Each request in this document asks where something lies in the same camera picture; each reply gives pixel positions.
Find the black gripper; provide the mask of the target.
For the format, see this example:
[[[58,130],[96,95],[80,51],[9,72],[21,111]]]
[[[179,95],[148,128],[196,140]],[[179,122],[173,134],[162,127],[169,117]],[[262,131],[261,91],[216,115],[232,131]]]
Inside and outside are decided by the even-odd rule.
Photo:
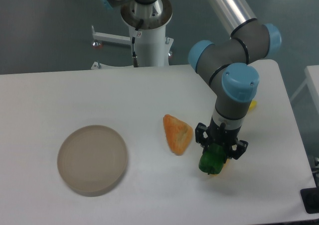
[[[238,139],[242,120],[229,120],[222,116],[212,116],[209,127],[199,122],[195,128],[195,141],[204,154],[209,145],[218,144],[227,153],[228,159],[238,160],[248,147],[248,142]]]

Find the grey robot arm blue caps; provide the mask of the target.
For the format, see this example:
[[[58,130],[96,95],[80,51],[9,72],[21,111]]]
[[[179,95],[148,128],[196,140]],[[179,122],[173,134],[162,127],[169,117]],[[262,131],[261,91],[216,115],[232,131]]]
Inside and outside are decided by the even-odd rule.
[[[130,34],[103,36],[103,41],[129,45],[134,67],[168,65],[171,39],[166,37],[165,27],[172,17],[169,0],[102,2],[106,7],[121,8]],[[199,124],[195,138],[203,147],[202,158],[225,162],[238,159],[248,146],[238,139],[238,133],[259,83],[251,63],[276,53],[281,35],[274,25],[261,24],[245,0],[209,2],[230,38],[221,45],[200,41],[189,52],[189,64],[217,96],[210,125]]]

